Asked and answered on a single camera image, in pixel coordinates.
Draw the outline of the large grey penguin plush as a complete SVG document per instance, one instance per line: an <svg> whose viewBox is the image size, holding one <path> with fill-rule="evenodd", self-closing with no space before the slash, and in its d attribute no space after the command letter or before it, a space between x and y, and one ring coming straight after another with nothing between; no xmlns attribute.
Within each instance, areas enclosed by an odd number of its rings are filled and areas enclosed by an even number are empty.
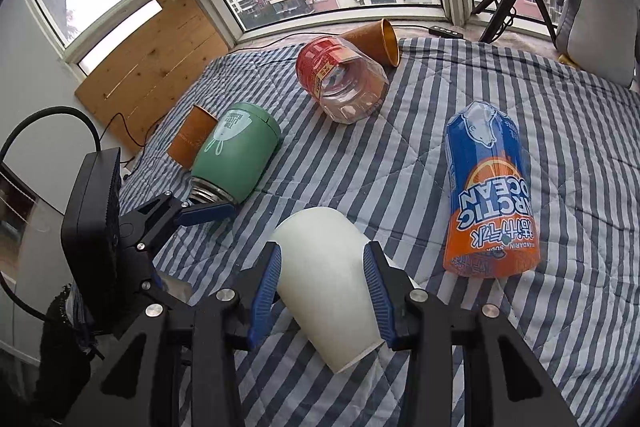
<svg viewBox="0 0 640 427"><path fill-rule="evenodd" d="M577 67L629 88L639 65L639 0L555 0L555 47Z"/></svg>

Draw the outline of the white paper cup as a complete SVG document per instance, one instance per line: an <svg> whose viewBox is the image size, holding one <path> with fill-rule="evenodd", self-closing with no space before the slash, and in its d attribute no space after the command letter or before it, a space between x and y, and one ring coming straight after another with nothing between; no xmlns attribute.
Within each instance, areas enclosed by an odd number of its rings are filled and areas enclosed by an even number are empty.
<svg viewBox="0 0 640 427"><path fill-rule="evenodd" d="M382 345L363 270L370 243L343 213L293 213L270 239L281 251L278 294L322 361L342 373Z"/></svg>

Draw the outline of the wooden headboard panel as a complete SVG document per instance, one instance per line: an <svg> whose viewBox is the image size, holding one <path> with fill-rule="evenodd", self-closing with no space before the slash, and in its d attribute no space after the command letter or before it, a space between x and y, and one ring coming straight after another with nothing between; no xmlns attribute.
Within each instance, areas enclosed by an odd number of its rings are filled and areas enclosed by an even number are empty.
<svg viewBox="0 0 640 427"><path fill-rule="evenodd" d="M227 53L195 0L170 0L107 55L75 95L125 150L137 153L154 122Z"/></svg>

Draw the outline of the striped blue white quilt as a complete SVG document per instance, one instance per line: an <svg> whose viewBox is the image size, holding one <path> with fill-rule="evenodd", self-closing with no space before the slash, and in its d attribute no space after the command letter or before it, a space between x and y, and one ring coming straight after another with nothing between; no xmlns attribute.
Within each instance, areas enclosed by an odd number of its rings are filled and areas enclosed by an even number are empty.
<svg viewBox="0 0 640 427"><path fill-rule="evenodd" d="M332 121L296 78L297 46L211 62L160 124L124 183L130 211L190 176L167 154L199 105L264 108L282 143L255 192L230 221L178 231L156 257L195 298L251 265L292 213L344 215L416 283L473 308L495 303L532 348L578 423L612 421L639 377L639 97L535 54L469 41L400 42L381 108L351 126ZM501 281L447 273L447 121L473 101L498 107L520 130L541 262Z"/></svg>

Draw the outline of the green insulated mug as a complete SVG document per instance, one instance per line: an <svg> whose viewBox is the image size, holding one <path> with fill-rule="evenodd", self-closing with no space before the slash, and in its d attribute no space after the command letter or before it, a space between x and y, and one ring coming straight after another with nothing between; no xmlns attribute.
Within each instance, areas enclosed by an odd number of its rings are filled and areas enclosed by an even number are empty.
<svg viewBox="0 0 640 427"><path fill-rule="evenodd" d="M281 141L277 121L258 105L229 107L198 151L190 202L240 205L254 191Z"/></svg>

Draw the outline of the orange blue Arctic Ocean cup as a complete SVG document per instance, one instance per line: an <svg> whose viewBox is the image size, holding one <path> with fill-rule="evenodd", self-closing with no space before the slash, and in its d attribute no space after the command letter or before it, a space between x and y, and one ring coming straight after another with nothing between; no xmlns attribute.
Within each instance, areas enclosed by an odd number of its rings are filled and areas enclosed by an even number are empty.
<svg viewBox="0 0 640 427"><path fill-rule="evenodd" d="M448 121L450 211L444 268L504 279L536 268L540 247L518 127L474 101Z"/></svg>

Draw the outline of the brown paper cup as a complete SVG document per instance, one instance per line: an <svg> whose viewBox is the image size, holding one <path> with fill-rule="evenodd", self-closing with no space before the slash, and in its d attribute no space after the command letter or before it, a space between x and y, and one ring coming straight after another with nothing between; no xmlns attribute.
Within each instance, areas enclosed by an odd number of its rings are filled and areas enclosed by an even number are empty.
<svg viewBox="0 0 640 427"><path fill-rule="evenodd" d="M340 37L384 67L399 65L400 51L396 32L385 18L343 32Z"/></svg>
<svg viewBox="0 0 640 427"><path fill-rule="evenodd" d="M183 169L190 170L196 155L217 126L217 122L216 117L208 110L193 105L168 147L168 156Z"/></svg>

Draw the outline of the brown paper cup near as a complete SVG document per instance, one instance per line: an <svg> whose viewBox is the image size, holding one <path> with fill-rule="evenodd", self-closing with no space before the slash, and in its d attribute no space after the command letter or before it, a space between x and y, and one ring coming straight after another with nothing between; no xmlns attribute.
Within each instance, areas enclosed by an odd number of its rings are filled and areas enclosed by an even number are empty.
<svg viewBox="0 0 640 427"><path fill-rule="evenodd" d="M217 126L217 122L216 117L208 110L193 105L168 147L168 156L183 169L190 170L196 155Z"/></svg>

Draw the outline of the clear red label plastic jar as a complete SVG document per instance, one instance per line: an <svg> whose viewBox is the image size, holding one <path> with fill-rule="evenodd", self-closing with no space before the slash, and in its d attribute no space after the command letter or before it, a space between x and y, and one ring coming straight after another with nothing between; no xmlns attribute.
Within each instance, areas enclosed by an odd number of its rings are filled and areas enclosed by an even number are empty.
<svg viewBox="0 0 640 427"><path fill-rule="evenodd" d="M296 58L302 88L337 124L355 124L375 112L388 90L383 67L343 38L306 43Z"/></svg>

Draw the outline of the brown paper cup far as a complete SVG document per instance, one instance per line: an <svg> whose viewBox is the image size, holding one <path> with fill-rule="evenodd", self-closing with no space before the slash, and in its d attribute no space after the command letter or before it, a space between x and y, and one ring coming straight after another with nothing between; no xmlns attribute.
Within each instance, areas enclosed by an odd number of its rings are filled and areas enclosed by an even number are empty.
<svg viewBox="0 0 640 427"><path fill-rule="evenodd" d="M385 18L343 32L340 37L384 67L399 65L400 51L396 32Z"/></svg>

